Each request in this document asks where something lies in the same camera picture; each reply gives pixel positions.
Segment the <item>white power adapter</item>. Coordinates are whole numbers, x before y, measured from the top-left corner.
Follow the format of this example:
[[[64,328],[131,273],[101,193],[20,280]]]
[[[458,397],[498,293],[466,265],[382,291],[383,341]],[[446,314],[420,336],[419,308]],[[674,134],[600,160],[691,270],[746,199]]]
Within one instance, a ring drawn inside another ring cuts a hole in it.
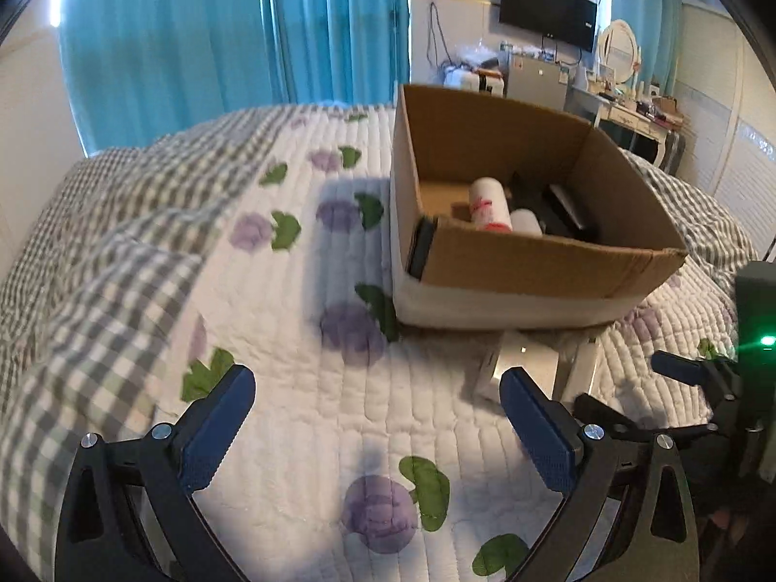
[[[588,339],[578,346],[575,356],[560,365],[555,395],[568,411],[582,394],[591,394],[600,361],[600,341]]]

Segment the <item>black charger block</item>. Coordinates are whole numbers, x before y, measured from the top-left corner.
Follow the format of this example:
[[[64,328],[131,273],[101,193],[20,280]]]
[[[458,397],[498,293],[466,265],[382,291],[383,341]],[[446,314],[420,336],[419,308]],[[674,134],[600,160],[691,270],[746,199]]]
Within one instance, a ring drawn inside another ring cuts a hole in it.
[[[597,243],[600,230],[579,197],[562,184],[539,185],[517,172],[510,176],[510,205],[532,211],[543,233]]]

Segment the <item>white plastic bottle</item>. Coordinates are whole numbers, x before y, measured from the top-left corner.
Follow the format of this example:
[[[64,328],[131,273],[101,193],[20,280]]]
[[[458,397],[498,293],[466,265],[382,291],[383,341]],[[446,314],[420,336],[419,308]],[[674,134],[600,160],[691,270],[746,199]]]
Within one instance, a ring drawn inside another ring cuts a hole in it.
[[[541,222],[530,209],[516,209],[510,213],[509,219],[514,233],[542,237]]]

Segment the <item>white bottle red cap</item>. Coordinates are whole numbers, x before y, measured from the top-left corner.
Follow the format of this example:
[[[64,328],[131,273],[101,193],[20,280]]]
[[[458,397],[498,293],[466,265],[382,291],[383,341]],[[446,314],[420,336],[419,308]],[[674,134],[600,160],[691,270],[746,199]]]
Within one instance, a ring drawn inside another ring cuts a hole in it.
[[[512,233],[509,205],[499,180],[475,180],[468,188],[468,206],[471,222],[477,230]]]

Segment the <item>black remote control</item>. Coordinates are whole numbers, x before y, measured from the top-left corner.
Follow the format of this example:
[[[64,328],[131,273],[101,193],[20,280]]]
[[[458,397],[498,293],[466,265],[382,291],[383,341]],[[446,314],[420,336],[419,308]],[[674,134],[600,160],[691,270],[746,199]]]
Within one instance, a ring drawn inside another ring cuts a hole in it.
[[[437,226],[438,222],[435,218],[422,217],[414,228],[406,273],[416,280],[421,280],[422,278],[427,256],[429,256],[430,250],[432,250]]]

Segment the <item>white louvred wardrobe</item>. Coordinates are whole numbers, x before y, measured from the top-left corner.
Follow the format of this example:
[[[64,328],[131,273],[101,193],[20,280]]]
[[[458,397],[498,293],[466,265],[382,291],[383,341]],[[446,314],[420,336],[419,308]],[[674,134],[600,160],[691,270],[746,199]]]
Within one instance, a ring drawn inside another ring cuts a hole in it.
[[[678,177],[724,205],[765,254],[775,237],[775,89],[730,17],[681,8]]]

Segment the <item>white dressing table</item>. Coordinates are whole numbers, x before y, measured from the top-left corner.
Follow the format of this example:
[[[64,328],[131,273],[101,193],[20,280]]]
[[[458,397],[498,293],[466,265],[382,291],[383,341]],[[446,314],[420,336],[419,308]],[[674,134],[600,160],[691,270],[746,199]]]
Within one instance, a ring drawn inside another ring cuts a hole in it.
[[[668,134],[671,133],[671,130],[660,125],[658,121],[643,116],[637,111],[630,111],[619,102],[610,101],[578,87],[569,89],[566,108],[580,109],[582,113],[589,114],[595,128],[598,128],[603,122],[610,122],[610,124],[629,130],[633,141],[637,135],[650,139],[656,144],[654,164],[659,168],[664,167]]]

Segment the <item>grey checked blanket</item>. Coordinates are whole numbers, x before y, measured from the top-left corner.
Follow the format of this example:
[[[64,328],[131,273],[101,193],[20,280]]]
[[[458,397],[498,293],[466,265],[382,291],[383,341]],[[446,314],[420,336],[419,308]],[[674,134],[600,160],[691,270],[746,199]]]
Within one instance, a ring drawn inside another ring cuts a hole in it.
[[[288,118],[247,109],[76,163],[2,280],[1,526],[41,580],[81,436],[147,430],[157,361]]]

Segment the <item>open cardboard box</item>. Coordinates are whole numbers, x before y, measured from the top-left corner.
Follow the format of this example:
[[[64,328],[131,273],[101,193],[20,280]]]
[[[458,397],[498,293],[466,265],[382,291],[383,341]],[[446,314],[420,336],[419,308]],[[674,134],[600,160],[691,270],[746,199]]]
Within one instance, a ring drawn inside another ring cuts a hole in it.
[[[410,326],[612,322],[687,256],[605,133],[488,93],[400,89],[390,197],[393,303]]]

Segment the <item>oval vanity mirror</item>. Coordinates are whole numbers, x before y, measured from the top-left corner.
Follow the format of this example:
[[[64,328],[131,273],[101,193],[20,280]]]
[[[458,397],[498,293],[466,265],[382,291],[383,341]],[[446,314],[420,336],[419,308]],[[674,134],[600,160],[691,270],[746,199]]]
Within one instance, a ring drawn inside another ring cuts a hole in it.
[[[597,63],[601,75],[615,85],[625,84],[637,72],[639,46],[625,20],[614,20],[598,36]]]

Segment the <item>silver mini fridge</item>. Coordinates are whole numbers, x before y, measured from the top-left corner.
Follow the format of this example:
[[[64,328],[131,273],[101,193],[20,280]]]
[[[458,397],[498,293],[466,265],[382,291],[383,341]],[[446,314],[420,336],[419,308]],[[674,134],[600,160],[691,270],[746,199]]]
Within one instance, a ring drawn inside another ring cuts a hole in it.
[[[569,86],[566,66],[513,54],[509,62],[506,97],[553,111],[563,111]]]

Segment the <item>teal curtain right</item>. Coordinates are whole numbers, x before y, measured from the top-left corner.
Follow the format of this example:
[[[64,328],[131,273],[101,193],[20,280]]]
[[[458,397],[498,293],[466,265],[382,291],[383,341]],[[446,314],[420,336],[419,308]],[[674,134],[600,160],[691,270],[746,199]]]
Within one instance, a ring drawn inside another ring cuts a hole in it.
[[[672,95],[678,67],[681,0],[612,0],[614,20],[626,21],[641,48],[639,80]]]

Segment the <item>blue curtain left panel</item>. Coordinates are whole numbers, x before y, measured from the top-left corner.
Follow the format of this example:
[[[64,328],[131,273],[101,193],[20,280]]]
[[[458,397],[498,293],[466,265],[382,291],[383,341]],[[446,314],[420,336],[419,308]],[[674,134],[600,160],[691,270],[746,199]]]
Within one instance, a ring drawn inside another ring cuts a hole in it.
[[[260,0],[62,0],[59,54],[89,154],[280,100]]]

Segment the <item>blue curtain middle panel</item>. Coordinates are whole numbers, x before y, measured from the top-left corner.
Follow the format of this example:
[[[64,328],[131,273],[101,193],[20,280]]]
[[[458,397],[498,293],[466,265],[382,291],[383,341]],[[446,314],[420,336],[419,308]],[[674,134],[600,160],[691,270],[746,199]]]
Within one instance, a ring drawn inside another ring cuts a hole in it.
[[[408,0],[260,0],[289,102],[388,104],[409,80]]]

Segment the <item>black wall television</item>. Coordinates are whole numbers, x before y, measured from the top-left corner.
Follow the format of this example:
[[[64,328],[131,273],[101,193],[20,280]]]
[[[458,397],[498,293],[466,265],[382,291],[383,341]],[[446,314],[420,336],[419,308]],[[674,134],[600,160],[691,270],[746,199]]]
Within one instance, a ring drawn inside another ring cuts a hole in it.
[[[591,53],[597,4],[591,0],[500,0],[499,21]]]

